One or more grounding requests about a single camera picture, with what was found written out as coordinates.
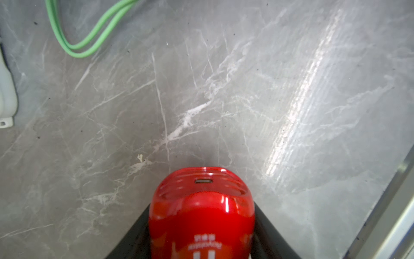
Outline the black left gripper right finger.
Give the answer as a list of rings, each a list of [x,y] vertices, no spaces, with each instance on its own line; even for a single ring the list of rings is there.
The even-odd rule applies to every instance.
[[[271,221],[255,205],[255,225],[251,248],[252,259],[301,259],[276,230]]]

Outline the red electric shaver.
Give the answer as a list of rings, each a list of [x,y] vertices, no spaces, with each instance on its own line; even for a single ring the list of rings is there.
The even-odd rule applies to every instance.
[[[149,207],[153,259],[247,259],[255,205],[244,181],[220,167],[168,175]]]

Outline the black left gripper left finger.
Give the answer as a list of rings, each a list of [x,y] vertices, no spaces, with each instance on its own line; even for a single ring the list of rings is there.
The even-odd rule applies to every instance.
[[[149,208],[143,211],[129,231],[105,259],[151,259]]]

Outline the white blue power strip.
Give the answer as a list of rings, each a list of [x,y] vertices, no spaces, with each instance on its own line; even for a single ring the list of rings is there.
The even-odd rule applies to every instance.
[[[13,127],[14,116],[18,110],[18,98],[13,77],[5,62],[3,51],[1,50],[1,129]]]

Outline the aluminium front rail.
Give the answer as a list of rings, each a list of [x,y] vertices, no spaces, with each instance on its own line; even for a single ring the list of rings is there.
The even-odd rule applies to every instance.
[[[411,149],[349,247],[345,259],[414,257],[414,150]]]

